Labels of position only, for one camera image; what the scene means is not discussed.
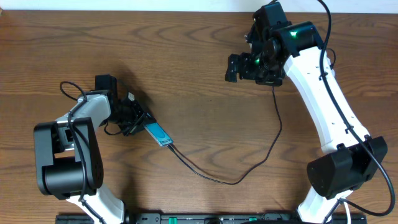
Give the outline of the blue Galaxy smartphone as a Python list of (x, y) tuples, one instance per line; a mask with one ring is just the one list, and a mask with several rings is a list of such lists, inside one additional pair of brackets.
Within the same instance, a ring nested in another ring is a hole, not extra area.
[(158, 123), (145, 124), (144, 128), (155, 139), (159, 146), (164, 147), (174, 143), (173, 139)]

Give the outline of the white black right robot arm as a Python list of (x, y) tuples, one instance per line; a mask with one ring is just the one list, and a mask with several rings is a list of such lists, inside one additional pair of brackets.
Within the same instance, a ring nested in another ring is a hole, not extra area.
[(229, 56), (225, 79), (281, 86), (289, 78), (295, 85), (323, 152), (307, 165), (311, 188), (297, 215), (304, 223), (327, 223), (339, 205), (350, 205), (350, 194), (382, 170), (387, 144), (383, 137), (372, 137), (353, 113), (326, 55), (328, 39), (313, 23), (292, 24), (277, 1), (252, 18), (246, 36), (251, 51)]

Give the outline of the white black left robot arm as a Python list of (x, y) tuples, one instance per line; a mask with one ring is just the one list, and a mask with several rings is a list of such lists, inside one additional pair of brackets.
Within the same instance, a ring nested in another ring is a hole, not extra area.
[(34, 127), (37, 185), (79, 206), (95, 223), (133, 223), (125, 203), (104, 185), (96, 130), (113, 123), (119, 134), (134, 135), (156, 120), (131, 92), (118, 97), (120, 81), (97, 75), (95, 87), (81, 91), (76, 105), (55, 121)]

